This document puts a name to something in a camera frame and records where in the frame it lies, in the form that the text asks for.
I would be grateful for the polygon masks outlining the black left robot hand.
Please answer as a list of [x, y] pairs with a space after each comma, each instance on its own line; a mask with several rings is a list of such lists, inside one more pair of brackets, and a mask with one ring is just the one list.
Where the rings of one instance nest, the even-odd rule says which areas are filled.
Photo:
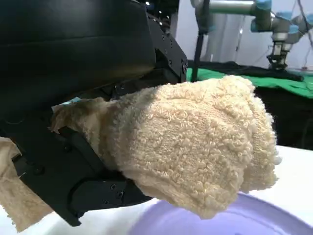
[[18, 231], [56, 212], [84, 213], [149, 200], [97, 158], [52, 108], [75, 97], [118, 98], [186, 81], [187, 57], [135, 0], [0, 3], [0, 203]]

